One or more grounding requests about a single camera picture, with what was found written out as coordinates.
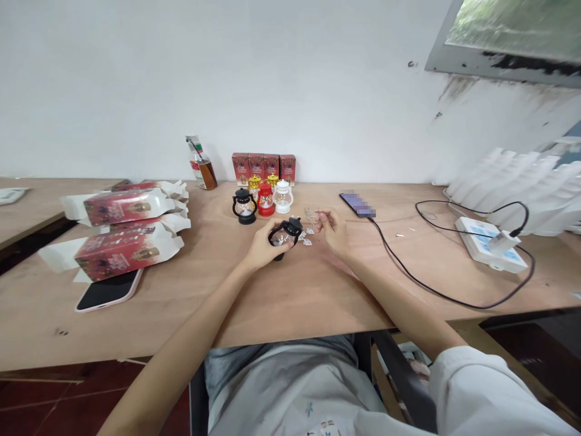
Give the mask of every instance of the smartphone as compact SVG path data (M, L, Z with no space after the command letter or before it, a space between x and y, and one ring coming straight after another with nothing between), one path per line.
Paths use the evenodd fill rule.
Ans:
M79 300L75 312L91 312L129 300L139 284L143 269L91 283Z
M371 209L357 194L339 194L359 218L375 218L375 209Z

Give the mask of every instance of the person's left hand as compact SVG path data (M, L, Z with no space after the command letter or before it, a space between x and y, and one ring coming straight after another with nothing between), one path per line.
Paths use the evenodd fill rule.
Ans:
M242 261L246 266L253 270L258 270L270 263L272 259L277 257L279 254L289 251L295 245L294 241L289 241L288 243L275 247L272 246L268 240L268 235L270 235L271 231L278 227L282 221L282 218L271 218L262 229L256 232L252 245Z

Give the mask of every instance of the wooden table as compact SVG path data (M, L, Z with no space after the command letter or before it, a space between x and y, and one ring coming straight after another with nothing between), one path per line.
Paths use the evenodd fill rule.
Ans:
M0 206L0 249L65 216L59 198L90 194L121 180L111 179L3 179L0 189L31 188L16 203Z
M265 223L238 224L232 214L234 183L202 191L190 182L192 228L181 233L185 247L172 260L149 267L136 295L107 309L73 311L86 285L72 283L76 271L53 274L38 255L0 277L0 371L154 354L244 256ZM572 234L524 237L537 258L531 282L503 305L477 311L445 301L415 285L386 253L377 230L357 218L338 197L356 190L377 209L377 222L393 250L421 280L475 304L499 300L523 278L473 261L457 234L426 224L414 203L442 199L431 185L301 183L292 213L334 206L348 220L350 245L374 268L393 277L446 320L581 306L581 253ZM445 205L426 205L440 225L453 227ZM86 236L78 225L61 240ZM234 304L216 346L247 345L393 327L373 297L327 248L322 234L312 246L297 245L248 281Z

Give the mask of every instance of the power strip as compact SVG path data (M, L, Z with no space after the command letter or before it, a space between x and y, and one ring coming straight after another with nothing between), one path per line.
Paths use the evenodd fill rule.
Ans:
M456 221L456 228L460 231L479 233L489 235L490 237L494 237L500 233L498 228L493 224L466 217L460 217ZM522 260L514 248L503 253L502 256L495 256L488 248L488 241L491 238L466 233L460 233L460 236L466 244L466 248L472 259L477 262L485 263L497 271L508 271L509 273L515 274L528 268L528 265Z

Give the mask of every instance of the window frame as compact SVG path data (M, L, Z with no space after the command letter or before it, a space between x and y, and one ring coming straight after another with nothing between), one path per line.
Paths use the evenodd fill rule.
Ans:
M581 88L581 64L446 45L464 0L453 0L425 64L426 71Z

